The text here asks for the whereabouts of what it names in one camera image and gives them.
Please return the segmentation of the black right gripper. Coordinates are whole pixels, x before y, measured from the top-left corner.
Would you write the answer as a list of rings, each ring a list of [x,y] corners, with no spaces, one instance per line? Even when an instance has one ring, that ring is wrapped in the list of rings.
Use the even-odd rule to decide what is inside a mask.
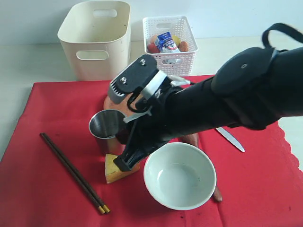
[[[136,137],[136,132],[132,137],[129,136],[133,125],[118,133],[118,140],[125,143],[125,148],[123,153],[117,156],[113,162],[120,171],[131,171],[136,164],[167,143],[167,141],[158,139],[158,133],[155,131],[157,126],[162,126],[161,122],[156,121],[154,117],[147,116],[147,118],[143,118],[141,124],[139,122],[136,125],[136,132],[139,132],[138,127],[147,128],[147,131],[139,137]]]

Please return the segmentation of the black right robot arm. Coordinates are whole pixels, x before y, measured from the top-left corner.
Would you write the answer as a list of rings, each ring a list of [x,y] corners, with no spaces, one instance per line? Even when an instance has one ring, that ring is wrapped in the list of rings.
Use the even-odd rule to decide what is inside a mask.
[[[155,59],[143,55],[110,83],[114,103],[127,94],[135,110],[116,136],[125,149],[114,160],[123,172],[174,138],[222,126],[263,130],[302,116],[303,50],[249,48],[187,88],[172,86]]]

